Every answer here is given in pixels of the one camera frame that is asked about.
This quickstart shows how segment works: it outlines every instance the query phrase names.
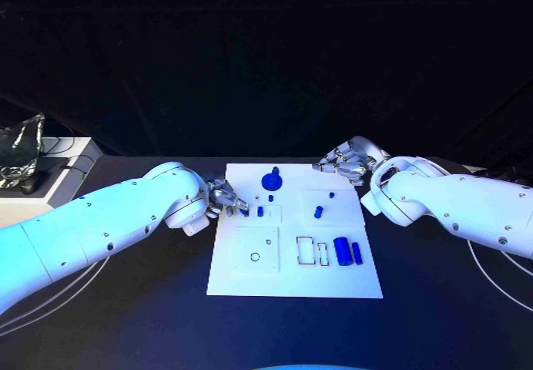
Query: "dark table surface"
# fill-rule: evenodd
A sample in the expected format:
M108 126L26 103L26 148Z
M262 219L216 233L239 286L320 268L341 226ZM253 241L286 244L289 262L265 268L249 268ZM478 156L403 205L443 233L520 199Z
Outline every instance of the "dark table surface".
M226 163L315 159L104 156L78 195L141 177L168 160L203 174L223 173ZM465 241L431 217L399 227L383 215L363 213L382 300L207 297L216 222L194 237L161 225L109 258L68 305L0 338L0 368L246 369L302 363L533 368L533 312L490 285ZM497 283L533 305L533 277L497 251L480 246L475 251ZM63 280L29 297L6 319L72 277Z

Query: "blue object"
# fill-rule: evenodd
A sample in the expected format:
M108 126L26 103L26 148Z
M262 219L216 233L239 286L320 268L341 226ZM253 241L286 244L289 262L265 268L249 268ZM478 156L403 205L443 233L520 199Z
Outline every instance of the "blue object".
M320 218L320 216L322 215L322 211L324 211L324 209L322 209L322 207L317 207L317 210L314 211L314 218Z
M359 250L357 243L351 243L351 249L353 249L353 258L356 259L356 264L363 264L361 251Z
M275 191L281 185L284 185L284 181L281 180L279 176L279 168L275 167L272 169L272 173L266 173L261 180L261 185L268 191Z
M347 239L344 237L338 237L333 240L335 244L335 252L337 252L337 261L340 266L350 266L353 264L351 253L350 253L350 246L347 245Z

